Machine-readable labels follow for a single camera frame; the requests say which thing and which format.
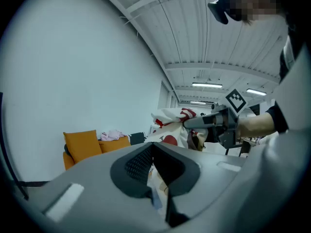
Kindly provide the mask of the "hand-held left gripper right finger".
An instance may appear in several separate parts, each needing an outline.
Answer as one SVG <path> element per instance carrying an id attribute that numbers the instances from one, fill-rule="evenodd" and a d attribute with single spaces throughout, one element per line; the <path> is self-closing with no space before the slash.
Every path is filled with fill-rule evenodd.
<path id="1" fill-rule="evenodd" d="M 200 177 L 200 168 L 192 159 L 181 155 L 161 143 L 152 145 L 154 166 L 158 170 L 168 191 L 165 221 L 172 228 L 190 218 L 178 212 L 174 197 L 189 193 Z"/>

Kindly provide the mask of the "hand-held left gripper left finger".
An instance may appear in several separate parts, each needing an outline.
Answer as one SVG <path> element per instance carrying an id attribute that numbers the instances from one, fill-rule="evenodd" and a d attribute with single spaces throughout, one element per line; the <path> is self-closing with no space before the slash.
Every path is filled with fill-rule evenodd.
<path id="1" fill-rule="evenodd" d="M 153 165 L 152 148 L 153 143 L 147 143 L 117 159 L 110 168 L 114 185 L 131 198 L 152 198 L 152 189 L 147 185 Z"/>

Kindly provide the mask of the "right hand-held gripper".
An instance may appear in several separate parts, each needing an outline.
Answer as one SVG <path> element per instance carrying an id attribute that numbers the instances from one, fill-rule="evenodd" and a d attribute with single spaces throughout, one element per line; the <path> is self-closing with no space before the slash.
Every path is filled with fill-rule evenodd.
<path id="1" fill-rule="evenodd" d="M 236 129 L 239 115 L 247 105 L 242 93 L 233 88 L 212 104 L 212 114 L 188 119 L 183 126 L 186 129 L 207 129 L 205 142 L 219 142 L 225 149 L 238 148 L 242 145 L 237 141 Z"/>

